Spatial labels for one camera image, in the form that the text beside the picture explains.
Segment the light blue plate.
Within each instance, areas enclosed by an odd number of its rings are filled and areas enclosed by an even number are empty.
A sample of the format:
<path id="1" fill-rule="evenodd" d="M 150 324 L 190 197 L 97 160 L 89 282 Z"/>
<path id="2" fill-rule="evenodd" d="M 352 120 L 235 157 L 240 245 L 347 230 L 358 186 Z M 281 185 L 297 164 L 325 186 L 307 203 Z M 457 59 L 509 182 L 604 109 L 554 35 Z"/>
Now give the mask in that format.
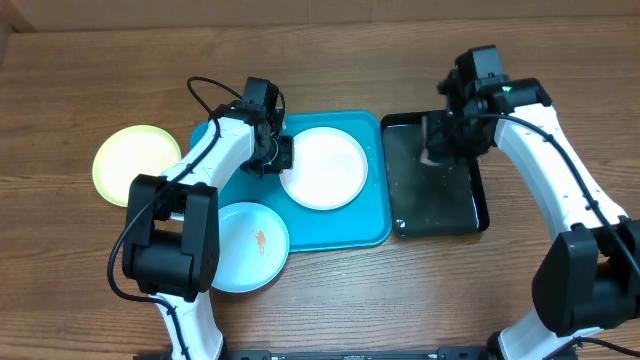
<path id="1" fill-rule="evenodd" d="M 289 232 L 265 205 L 239 202 L 219 210 L 220 255 L 212 287 L 227 293 L 257 290 L 274 280 L 289 255 Z"/>

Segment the green scrubbing sponge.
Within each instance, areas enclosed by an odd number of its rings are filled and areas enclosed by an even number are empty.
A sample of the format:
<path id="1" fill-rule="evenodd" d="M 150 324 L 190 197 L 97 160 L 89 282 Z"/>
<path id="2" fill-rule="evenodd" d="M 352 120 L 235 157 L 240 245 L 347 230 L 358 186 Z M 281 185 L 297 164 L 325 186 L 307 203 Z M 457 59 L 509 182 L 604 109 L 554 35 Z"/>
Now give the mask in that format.
<path id="1" fill-rule="evenodd" d="M 423 148 L 419 160 L 424 165 L 438 167 L 443 165 L 447 158 L 433 155 L 427 148 Z"/>

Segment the yellow-green plate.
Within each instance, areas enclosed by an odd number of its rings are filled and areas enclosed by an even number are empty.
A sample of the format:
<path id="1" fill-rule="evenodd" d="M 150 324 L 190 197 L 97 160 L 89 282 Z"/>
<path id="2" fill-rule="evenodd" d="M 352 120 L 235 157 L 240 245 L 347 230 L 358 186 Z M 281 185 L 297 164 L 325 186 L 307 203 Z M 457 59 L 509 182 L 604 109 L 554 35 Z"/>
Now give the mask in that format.
<path id="1" fill-rule="evenodd" d="M 93 183 L 106 201 L 126 207 L 130 185 L 139 174 L 158 176 L 181 158 L 179 144 L 165 130 L 151 125 L 130 126 L 100 146 L 92 166 Z"/>

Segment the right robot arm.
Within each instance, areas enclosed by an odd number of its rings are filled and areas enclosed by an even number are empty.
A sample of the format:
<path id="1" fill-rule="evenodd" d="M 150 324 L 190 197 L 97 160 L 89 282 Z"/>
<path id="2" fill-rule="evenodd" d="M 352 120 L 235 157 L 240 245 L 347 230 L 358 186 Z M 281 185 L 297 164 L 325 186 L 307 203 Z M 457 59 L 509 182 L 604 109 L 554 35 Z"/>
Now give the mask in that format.
<path id="1" fill-rule="evenodd" d="M 521 174 L 552 243 L 532 280 L 532 309 L 490 337 L 491 359 L 574 359 L 576 346 L 639 316 L 639 223 L 590 175 L 535 78 L 511 79 L 493 45 L 471 48 L 438 85 L 442 111 L 422 120 L 426 165 L 492 147 Z"/>

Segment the white plate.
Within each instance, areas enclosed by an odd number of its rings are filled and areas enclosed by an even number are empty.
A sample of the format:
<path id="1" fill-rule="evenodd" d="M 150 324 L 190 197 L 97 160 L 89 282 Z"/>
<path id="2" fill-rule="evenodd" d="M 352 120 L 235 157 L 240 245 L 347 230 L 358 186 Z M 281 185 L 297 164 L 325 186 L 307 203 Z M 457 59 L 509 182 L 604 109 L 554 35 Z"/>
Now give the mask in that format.
<path id="1" fill-rule="evenodd" d="M 281 185 L 292 200 L 326 211 L 358 196 L 368 177 L 368 160 L 353 136 L 336 128 L 314 127 L 293 140 L 293 166 L 280 174 Z"/>

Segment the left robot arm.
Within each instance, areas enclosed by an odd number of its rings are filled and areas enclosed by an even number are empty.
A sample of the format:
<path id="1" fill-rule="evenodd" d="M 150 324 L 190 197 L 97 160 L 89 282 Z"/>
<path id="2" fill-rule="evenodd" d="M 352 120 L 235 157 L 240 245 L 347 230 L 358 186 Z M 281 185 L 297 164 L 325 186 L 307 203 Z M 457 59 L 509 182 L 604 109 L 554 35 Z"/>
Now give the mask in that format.
<path id="1" fill-rule="evenodd" d="M 207 131 L 182 160 L 132 181 L 107 265 L 117 296 L 160 310 L 168 359 L 225 353 L 209 294 L 220 257 L 220 191 L 238 169 L 261 178 L 293 166 L 293 138 L 282 132 L 285 98 L 272 82 L 250 77 L 232 102 L 205 111 Z"/>

